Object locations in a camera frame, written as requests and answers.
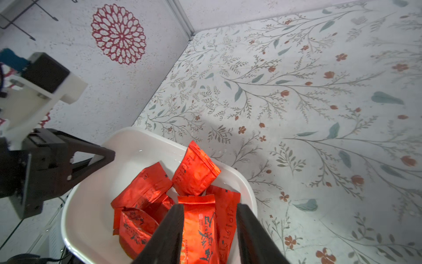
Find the red tea bag two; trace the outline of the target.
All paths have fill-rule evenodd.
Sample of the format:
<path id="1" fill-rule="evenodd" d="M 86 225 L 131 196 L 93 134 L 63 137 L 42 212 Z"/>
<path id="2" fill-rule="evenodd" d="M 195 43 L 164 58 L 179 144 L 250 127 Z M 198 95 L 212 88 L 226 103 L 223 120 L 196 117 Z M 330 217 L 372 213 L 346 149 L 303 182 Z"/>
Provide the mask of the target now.
<path id="1" fill-rule="evenodd" d="M 241 194 L 213 185 L 206 190 L 206 194 L 215 198 L 219 261 L 227 264 L 236 232 L 236 210 Z"/>

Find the red tea bag one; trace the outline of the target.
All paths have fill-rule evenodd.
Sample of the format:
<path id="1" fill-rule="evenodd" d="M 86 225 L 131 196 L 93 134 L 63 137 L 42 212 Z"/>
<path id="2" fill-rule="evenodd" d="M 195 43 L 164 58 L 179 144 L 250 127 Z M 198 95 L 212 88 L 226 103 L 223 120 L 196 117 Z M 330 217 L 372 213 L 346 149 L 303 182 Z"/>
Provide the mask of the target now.
<path id="1" fill-rule="evenodd" d="M 192 141 L 171 181 L 179 196 L 200 196 L 220 174 L 220 168 Z"/>

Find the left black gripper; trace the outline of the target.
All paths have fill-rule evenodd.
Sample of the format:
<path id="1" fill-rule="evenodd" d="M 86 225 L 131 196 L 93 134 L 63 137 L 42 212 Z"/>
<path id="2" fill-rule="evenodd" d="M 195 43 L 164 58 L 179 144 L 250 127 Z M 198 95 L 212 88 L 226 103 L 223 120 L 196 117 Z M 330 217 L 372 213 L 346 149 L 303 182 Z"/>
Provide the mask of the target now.
<path id="1" fill-rule="evenodd" d="M 73 163 L 78 152 L 93 155 Z M 115 151 L 55 129 L 35 129 L 20 150 L 1 138 L 1 198 L 23 220 L 39 215 L 44 202 L 62 196 L 115 159 Z"/>

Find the red tea bag three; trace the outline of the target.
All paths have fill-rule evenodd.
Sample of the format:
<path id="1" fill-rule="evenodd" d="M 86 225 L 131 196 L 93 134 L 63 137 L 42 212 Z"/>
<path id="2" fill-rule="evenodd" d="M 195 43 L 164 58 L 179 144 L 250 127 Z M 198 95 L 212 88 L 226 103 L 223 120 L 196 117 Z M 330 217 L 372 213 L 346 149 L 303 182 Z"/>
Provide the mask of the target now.
<path id="1" fill-rule="evenodd" d="M 121 207 L 114 210 L 113 235 L 131 259 L 136 259 L 158 228 L 158 222 L 139 209 Z"/>

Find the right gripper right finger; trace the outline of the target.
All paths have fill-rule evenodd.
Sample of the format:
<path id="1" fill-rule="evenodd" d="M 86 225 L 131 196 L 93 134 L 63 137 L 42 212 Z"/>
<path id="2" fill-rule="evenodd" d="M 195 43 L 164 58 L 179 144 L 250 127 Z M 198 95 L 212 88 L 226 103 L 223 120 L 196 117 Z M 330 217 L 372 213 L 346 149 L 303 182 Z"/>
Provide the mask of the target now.
<path id="1" fill-rule="evenodd" d="M 289 264 L 248 205 L 237 205 L 236 225 L 242 264 Z"/>

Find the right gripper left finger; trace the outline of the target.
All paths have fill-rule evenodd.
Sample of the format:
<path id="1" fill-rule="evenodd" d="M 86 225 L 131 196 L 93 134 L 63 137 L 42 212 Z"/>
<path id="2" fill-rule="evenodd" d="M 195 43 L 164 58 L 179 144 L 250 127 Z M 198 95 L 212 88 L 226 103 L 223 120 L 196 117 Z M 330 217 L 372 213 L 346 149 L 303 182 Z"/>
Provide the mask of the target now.
<path id="1" fill-rule="evenodd" d="M 132 264 L 179 264 L 184 206 L 174 205 Z"/>

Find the red tea bag four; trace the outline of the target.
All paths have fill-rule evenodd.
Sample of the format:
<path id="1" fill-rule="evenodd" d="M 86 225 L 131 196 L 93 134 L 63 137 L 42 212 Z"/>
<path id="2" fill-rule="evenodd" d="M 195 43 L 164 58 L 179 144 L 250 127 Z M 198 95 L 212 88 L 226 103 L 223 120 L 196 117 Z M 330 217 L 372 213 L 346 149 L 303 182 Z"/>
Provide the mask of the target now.
<path id="1" fill-rule="evenodd" d="M 181 264 L 218 264 L 215 197 L 180 196 L 184 206 Z"/>

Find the red tea bag five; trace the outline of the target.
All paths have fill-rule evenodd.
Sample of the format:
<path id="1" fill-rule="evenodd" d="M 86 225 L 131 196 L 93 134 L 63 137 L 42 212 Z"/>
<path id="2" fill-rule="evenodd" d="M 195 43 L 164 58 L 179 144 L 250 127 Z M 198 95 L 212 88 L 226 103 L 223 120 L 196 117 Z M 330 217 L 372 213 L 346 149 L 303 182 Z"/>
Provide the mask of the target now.
<path id="1" fill-rule="evenodd" d="M 155 202 L 172 187 L 172 182 L 159 162 L 143 169 L 111 202 L 114 209 L 143 209 Z"/>

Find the red tea bag six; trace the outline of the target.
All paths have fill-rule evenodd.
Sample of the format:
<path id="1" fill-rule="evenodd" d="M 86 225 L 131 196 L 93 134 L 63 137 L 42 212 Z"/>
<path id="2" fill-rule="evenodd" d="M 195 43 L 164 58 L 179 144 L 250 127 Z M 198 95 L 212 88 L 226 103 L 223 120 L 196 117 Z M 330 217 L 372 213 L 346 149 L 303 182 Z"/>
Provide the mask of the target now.
<path id="1" fill-rule="evenodd" d="M 173 205 L 175 205 L 174 200 L 167 194 L 163 194 L 156 201 L 148 205 L 144 211 L 160 224 Z"/>

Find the white plastic storage box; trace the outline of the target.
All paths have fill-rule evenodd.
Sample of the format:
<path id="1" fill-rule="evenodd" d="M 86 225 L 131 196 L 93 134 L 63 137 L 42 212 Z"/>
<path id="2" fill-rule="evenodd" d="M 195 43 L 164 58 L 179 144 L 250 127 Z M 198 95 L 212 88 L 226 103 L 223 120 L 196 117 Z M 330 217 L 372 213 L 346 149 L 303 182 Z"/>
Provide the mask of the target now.
<path id="1" fill-rule="evenodd" d="M 115 159 L 72 189 L 63 209 L 62 238 L 67 249 L 85 264 L 129 264 L 132 259 L 112 234 L 111 202 L 156 162 L 171 178 L 187 148 L 137 127 L 115 132 L 102 146 L 113 150 Z"/>

